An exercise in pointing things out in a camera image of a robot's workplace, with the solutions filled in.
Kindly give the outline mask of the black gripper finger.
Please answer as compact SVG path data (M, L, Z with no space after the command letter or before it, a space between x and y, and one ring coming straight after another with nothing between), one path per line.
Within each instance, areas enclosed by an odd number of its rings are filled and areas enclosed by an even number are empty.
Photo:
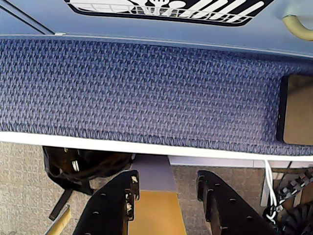
M127 235L139 200L139 172L123 171L100 188L87 202L75 235Z
M212 235L275 235L276 231L229 184L211 171L199 170L197 197Z

